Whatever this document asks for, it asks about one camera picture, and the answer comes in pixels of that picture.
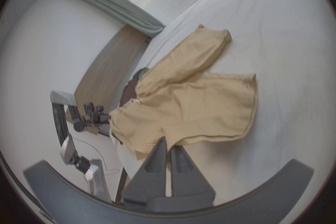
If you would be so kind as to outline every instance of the pile of clothes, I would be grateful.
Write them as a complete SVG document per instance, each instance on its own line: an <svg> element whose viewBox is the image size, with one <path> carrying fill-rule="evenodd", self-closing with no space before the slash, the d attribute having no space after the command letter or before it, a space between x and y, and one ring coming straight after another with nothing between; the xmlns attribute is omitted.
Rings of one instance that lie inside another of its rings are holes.
<svg viewBox="0 0 336 224"><path fill-rule="evenodd" d="M137 159L157 140L174 145L233 141L249 132L257 108L256 75L211 74L231 41L228 30L200 25L150 70L139 70L110 113L113 136Z"/></svg>

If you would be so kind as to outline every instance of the wooden floor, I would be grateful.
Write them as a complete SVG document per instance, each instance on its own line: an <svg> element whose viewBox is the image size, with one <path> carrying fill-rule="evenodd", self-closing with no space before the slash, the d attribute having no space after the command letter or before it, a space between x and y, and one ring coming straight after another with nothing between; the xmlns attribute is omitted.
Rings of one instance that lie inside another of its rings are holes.
<svg viewBox="0 0 336 224"><path fill-rule="evenodd" d="M81 115L83 105L92 102L94 106L108 108L113 95L147 36L129 25L125 25L103 48L90 65L76 91L75 98ZM66 120L72 122L69 111ZM87 131L97 134L98 128Z"/></svg>

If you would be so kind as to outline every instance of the green curtain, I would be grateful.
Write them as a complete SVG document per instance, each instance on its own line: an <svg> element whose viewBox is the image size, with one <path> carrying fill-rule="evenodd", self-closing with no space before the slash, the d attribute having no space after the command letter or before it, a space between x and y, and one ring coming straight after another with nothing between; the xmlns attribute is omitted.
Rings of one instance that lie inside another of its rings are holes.
<svg viewBox="0 0 336 224"><path fill-rule="evenodd" d="M83 0L111 17L131 25L149 37L154 37L165 27L159 20L128 0Z"/></svg>

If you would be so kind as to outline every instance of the white bed sheet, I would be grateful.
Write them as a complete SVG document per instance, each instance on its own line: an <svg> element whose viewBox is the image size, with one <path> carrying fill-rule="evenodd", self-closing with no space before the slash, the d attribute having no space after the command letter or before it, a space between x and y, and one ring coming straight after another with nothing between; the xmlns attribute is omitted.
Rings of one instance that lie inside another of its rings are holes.
<svg viewBox="0 0 336 224"><path fill-rule="evenodd" d="M153 67L200 23L228 29L233 38L208 72L256 73L258 109L246 138L185 148L215 189L215 205L258 187L292 158L313 167L305 193L282 221L290 223L336 159L333 13L326 0L200 0L151 41L136 70ZM115 146L132 178L142 161Z"/></svg>

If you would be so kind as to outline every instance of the beige garment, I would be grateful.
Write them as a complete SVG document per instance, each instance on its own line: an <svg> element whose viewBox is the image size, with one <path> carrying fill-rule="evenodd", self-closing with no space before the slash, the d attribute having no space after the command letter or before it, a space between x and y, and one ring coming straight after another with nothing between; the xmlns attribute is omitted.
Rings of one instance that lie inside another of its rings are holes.
<svg viewBox="0 0 336 224"><path fill-rule="evenodd" d="M237 140L249 132L257 108L255 75L201 73L230 41L228 30L200 25L142 77L137 100L110 113L112 132L137 159L163 136L169 151L174 145Z"/></svg>

